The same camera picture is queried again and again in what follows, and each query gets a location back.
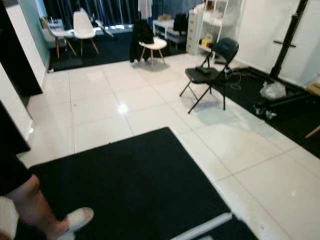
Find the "white slipper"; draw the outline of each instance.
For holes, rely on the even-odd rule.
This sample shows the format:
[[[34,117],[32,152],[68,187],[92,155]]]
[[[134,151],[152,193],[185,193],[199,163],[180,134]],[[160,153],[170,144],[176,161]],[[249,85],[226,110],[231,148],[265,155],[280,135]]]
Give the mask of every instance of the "white slipper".
[[[84,210],[90,212],[90,217],[88,219],[85,218]],[[74,240],[74,232],[87,225],[94,218],[94,215],[94,211],[88,207],[82,207],[69,213],[66,216],[69,223],[69,230],[60,236],[58,240]]]

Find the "white tile floor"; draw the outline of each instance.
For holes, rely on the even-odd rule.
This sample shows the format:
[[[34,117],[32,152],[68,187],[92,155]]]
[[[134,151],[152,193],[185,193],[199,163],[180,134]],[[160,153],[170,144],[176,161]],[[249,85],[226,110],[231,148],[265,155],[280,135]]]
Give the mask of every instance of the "white tile floor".
[[[320,160],[263,121],[213,92],[195,102],[184,70],[188,54],[48,74],[30,100],[37,123],[28,166],[169,126],[196,163],[261,240],[320,239]],[[196,86],[201,94],[205,86]]]

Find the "person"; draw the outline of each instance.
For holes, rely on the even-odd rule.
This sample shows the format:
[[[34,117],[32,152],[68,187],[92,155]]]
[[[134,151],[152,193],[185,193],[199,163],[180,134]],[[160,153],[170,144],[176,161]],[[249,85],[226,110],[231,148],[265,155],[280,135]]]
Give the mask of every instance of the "person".
[[[80,208],[59,221],[39,186],[37,176],[31,174],[17,156],[1,151],[0,196],[12,200],[21,221],[44,232],[47,240],[74,239],[73,232],[92,220],[93,210]],[[9,237],[0,233],[2,239]]]

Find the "black chair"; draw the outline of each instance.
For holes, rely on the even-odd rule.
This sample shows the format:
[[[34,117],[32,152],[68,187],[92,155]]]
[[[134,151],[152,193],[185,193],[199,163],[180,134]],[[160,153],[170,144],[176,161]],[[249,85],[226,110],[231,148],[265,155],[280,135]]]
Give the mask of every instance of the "black chair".
[[[206,70],[206,73],[201,72],[199,69],[196,68],[187,68],[185,70],[185,74],[189,78],[189,83],[187,86],[183,89],[182,93],[180,94],[180,97],[185,92],[187,88],[189,88],[192,92],[192,94],[197,99],[197,102],[193,105],[193,107],[190,109],[188,114],[196,107],[196,105],[201,101],[201,99],[206,95],[206,93],[210,90],[210,94],[212,93],[212,87],[215,83],[218,83],[217,80],[220,79],[220,76],[225,74],[225,70],[229,69],[230,62],[235,58],[237,52],[239,49],[239,44],[230,39],[230,38],[223,38],[220,41],[218,41],[216,44],[214,44],[211,47],[211,52],[207,55],[206,59],[202,63],[201,67],[202,69]],[[210,67],[210,57],[212,56],[213,52],[223,57],[226,61],[224,64],[224,68],[222,71],[218,71],[213,67]],[[208,68],[204,68],[204,64],[208,63]],[[209,88],[204,92],[204,94],[198,99],[196,94],[192,91],[190,84],[207,84],[209,85]],[[226,78],[222,77],[222,84],[223,84],[223,110],[226,110]]]

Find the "black shorts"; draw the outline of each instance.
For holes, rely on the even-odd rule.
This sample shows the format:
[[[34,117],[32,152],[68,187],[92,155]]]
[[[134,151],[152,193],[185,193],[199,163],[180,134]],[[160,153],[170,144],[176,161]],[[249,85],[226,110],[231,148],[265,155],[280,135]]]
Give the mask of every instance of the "black shorts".
[[[32,174],[16,155],[0,152],[0,196],[4,196],[23,185]]]

